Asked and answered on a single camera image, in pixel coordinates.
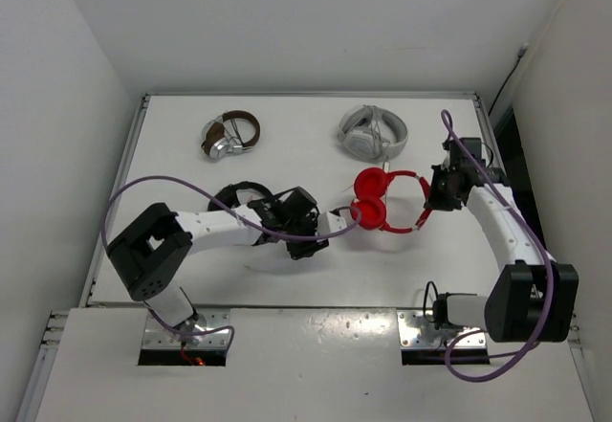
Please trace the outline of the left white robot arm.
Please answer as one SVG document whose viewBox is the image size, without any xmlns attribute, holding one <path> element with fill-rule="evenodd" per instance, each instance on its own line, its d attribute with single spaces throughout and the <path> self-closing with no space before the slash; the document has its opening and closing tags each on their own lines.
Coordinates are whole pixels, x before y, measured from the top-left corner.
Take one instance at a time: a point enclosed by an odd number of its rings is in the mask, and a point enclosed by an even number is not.
<svg viewBox="0 0 612 422">
<path fill-rule="evenodd" d="M 335 212 L 321 212 L 301 187 L 265 194 L 242 204 L 221 192 L 206 211 L 174 211 L 150 205 L 113 239 L 105 253 L 131 300 L 141 302 L 164 328 L 187 330 L 196 311 L 175 276 L 189 255 L 226 247 L 282 241 L 293 260 L 310 257 L 342 229 Z"/>
</svg>

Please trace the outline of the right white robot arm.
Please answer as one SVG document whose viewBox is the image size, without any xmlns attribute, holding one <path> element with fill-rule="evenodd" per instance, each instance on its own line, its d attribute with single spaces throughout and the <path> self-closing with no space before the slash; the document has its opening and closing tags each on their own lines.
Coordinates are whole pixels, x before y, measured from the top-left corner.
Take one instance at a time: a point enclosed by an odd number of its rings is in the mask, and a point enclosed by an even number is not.
<svg viewBox="0 0 612 422">
<path fill-rule="evenodd" d="M 559 343 L 570 331 L 579 274 L 537 247 L 528 234 L 502 169 L 487 167 L 478 138 L 446 140 L 447 158 L 433 167 L 426 207 L 467 209 L 492 248 L 499 277 L 486 297 L 441 293 L 432 306 L 438 328 L 478 327 L 497 343 L 519 343 L 537 332 L 540 343 Z"/>
</svg>

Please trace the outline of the red headphones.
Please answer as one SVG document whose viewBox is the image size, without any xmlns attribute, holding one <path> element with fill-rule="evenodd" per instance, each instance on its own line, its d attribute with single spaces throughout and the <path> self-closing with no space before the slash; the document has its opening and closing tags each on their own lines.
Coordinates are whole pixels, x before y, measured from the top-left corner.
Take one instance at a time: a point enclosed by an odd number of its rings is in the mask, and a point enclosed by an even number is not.
<svg viewBox="0 0 612 422">
<path fill-rule="evenodd" d="M 428 180 L 412 170 L 394 170 L 386 172 L 381 167 L 369 167 L 361 171 L 353 184 L 355 198 L 351 202 L 351 217 L 354 221 L 361 213 L 359 226 L 367 231 L 382 231 L 393 234 L 409 234 L 419 231 L 427 222 L 431 209 L 424 207 L 415 223 L 410 228 L 391 226 L 387 218 L 387 208 L 383 201 L 388 187 L 396 178 L 407 177 L 419 182 L 425 201 L 429 198 L 431 186 Z"/>
</svg>

